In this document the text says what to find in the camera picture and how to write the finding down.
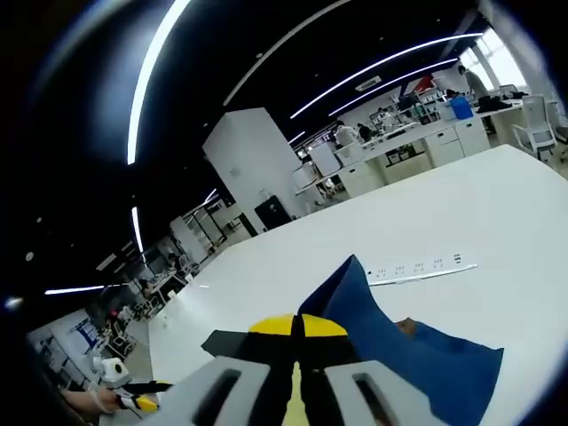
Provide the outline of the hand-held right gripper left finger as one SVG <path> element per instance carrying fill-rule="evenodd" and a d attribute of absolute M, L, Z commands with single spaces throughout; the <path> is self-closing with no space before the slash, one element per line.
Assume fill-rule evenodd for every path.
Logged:
<path fill-rule="evenodd" d="M 296 317 L 263 319 L 247 332 L 215 330 L 212 359 L 163 395 L 156 425 L 281 425 L 293 389 Z"/>

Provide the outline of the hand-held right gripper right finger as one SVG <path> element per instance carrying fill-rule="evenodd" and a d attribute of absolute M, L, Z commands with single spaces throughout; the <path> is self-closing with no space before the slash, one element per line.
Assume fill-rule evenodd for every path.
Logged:
<path fill-rule="evenodd" d="M 422 391 L 376 360 L 358 355 L 328 319 L 295 317 L 295 398 L 310 425 L 438 425 Z"/>

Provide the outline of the person's left hand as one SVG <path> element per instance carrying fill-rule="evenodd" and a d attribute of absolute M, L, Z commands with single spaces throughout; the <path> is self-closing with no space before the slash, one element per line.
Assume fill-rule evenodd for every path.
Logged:
<path fill-rule="evenodd" d="M 119 397 L 113 390 L 99 387 L 97 389 L 89 389 L 88 393 L 100 412 L 112 414 L 120 409 Z"/>

